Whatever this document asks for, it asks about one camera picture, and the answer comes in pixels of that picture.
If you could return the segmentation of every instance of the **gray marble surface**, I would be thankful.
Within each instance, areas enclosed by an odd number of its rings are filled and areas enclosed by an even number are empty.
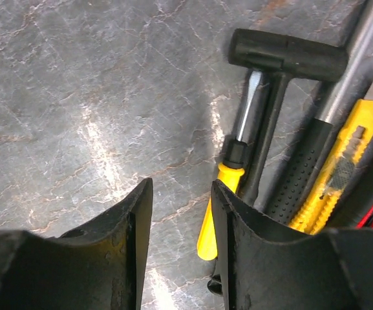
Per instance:
[[[246,76],[226,61],[231,33],[339,45],[361,3],[0,0],[0,229],[59,236],[152,177],[142,309],[222,309],[195,245]],[[372,78],[373,42],[340,120]],[[317,86],[288,88],[259,202],[314,112]]]

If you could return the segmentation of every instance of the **yellow screwdriver handle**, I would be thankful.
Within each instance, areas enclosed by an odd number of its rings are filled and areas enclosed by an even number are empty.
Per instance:
[[[245,173],[244,169],[232,169],[225,166],[223,163],[218,165],[218,169],[218,180],[222,181],[231,191],[236,192],[240,177]],[[200,229],[197,250],[198,256],[203,260],[213,260],[218,255],[210,197],[208,207],[206,208],[204,223]]]

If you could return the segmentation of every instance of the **black rubber object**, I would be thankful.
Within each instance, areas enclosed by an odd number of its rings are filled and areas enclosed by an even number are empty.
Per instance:
[[[299,210],[303,203],[300,197],[311,178],[332,127],[319,119],[311,121],[266,205],[264,213],[270,218],[287,225]]]
[[[140,310],[153,184],[59,238],[0,231],[0,310]]]
[[[215,259],[215,268],[213,270],[211,279],[208,281],[208,284],[206,285],[209,292],[211,292],[214,295],[222,296],[222,283],[220,281],[220,274],[219,274],[219,264],[218,264],[218,258]]]
[[[229,47],[232,65],[295,78],[337,82],[344,74],[344,48],[258,30],[236,29]]]
[[[225,310],[373,309],[373,229],[309,236],[245,205],[219,180],[211,199]]]

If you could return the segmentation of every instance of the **metal rod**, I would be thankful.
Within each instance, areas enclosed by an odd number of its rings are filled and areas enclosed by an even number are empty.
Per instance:
[[[344,103],[343,99],[347,88],[351,85],[352,79],[356,74],[357,68],[361,63],[372,38],[373,0],[368,0],[361,17],[359,18],[356,29],[346,45],[346,50],[349,55],[346,71],[343,77],[327,92],[323,102],[321,103],[321,109],[317,113],[317,119],[334,125],[337,110]]]
[[[261,72],[253,71],[251,73],[250,80],[248,82],[248,93],[246,94],[245,106],[244,106],[244,109],[242,110],[242,114],[238,122],[238,132],[237,132],[238,141],[242,141],[246,122],[248,120],[248,115],[250,113],[252,99],[255,95],[255,91],[257,90],[257,87],[260,81],[261,81]]]

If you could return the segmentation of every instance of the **hammer handle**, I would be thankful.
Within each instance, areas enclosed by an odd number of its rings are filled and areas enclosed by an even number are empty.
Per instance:
[[[333,125],[313,119],[291,156],[274,188],[264,213],[279,223],[289,224],[302,205],[307,183],[314,177],[314,167],[322,155]]]
[[[260,131],[255,141],[255,146],[250,158],[250,166],[247,177],[240,184],[238,196],[248,205],[252,206],[258,196],[259,180],[270,149],[273,133],[277,124],[282,101],[288,83],[293,76],[285,72],[274,72],[271,74],[271,88],[267,104],[262,114]]]

